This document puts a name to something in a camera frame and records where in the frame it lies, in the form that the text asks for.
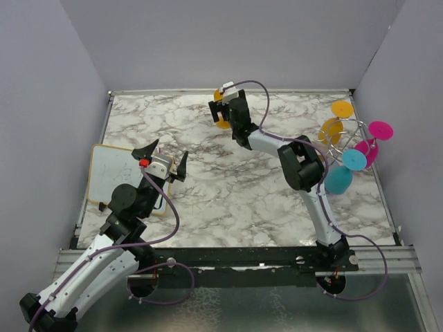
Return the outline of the blue wine glass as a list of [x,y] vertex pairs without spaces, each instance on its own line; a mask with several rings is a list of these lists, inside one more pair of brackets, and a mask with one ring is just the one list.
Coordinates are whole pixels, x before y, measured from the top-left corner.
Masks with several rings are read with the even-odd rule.
[[330,194],[345,193],[353,181],[353,172],[361,171],[367,164],[363,153],[348,149],[341,156],[342,165],[333,168],[325,178],[325,190]]

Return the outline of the pink wine glass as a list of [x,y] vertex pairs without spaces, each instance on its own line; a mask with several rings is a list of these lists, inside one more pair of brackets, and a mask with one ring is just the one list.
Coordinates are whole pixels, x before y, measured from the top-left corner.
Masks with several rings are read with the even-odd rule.
[[394,136],[394,129],[383,121],[374,121],[368,125],[370,138],[362,140],[354,148],[366,157],[366,168],[372,166],[379,153],[378,141],[387,141]]

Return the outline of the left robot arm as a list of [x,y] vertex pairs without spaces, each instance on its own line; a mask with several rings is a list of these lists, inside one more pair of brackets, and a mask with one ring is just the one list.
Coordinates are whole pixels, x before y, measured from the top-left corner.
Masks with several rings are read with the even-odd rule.
[[76,330],[84,314],[120,280],[155,266],[156,242],[142,240],[143,219],[158,197],[172,202],[163,186],[186,179],[188,160],[184,154],[174,167],[172,157],[155,151],[157,144],[132,150],[143,177],[137,186],[115,187],[107,205],[111,213],[82,255],[50,286],[22,297],[19,305],[29,331]]

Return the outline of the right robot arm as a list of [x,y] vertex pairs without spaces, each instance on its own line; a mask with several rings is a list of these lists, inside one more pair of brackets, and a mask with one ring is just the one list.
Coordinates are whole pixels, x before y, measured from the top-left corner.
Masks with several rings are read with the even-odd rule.
[[251,120],[243,90],[221,87],[208,105],[214,122],[227,123],[239,146],[279,159],[286,182],[301,195],[314,224],[319,265],[325,270],[340,266],[350,247],[337,230],[322,184],[325,167],[308,137],[292,140],[261,131]]

